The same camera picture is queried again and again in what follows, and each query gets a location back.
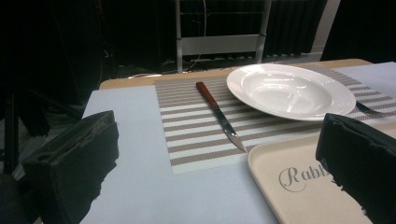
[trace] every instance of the beige tray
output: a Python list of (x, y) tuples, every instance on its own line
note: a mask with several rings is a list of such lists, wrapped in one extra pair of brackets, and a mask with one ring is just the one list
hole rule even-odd
[[(396, 122), (375, 125), (396, 137)], [(371, 223), (315, 159), (318, 134), (256, 146), (250, 172), (280, 223)]]

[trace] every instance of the striped placemat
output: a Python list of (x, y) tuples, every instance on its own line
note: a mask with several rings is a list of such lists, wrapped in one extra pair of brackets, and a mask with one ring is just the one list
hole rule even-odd
[[(331, 69), (305, 67), (331, 77), (347, 86), (356, 99), (374, 109), (396, 111), (396, 100)], [(282, 119), (265, 114), (237, 100), (228, 90), (227, 77), (163, 80), (155, 83), (168, 145), (169, 159), (175, 175), (246, 161), (248, 154), (237, 149), (195, 87), (203, 81), (221, 110), (243, 140), (247, 149), (320, 131), (321, 122)], [(395, 120), (368, 117), (354, 109), (349, 117), (376, 123)]]

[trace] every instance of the white tabletop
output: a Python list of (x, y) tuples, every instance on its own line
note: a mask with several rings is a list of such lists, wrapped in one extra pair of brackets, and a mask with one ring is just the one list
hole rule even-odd
[[(396, 98), (396, 63), (335, 70)], [(154, 86), (94, 91), (84, 117), (106, 110), (120, 157), (81, 223), (277, 223), (246, 162), (173, 174)]]

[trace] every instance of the brown knife handle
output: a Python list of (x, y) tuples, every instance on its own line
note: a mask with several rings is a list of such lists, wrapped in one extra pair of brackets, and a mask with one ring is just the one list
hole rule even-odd
[(211, 108), (213, 109), (219, 108), (218, 103), (216, 102), (215, 98), (213, 98), (212, 94), (210, 94), (204, 82), (197, 82), (196, 86), (198, 91), (201, 93), (202, 96), (204, 96), (204, 99)]

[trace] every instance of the fork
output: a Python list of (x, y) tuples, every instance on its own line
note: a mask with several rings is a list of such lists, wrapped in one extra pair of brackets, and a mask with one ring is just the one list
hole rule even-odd
[(386, 116), (386, 115), (396, 115), (396, 112), (379, 112), (376, 110), (373, 110), (358, 101), (356, 102), (356, 107), (359, 109), (360, 112), (366, 115), (376, 115), (376, 116)]

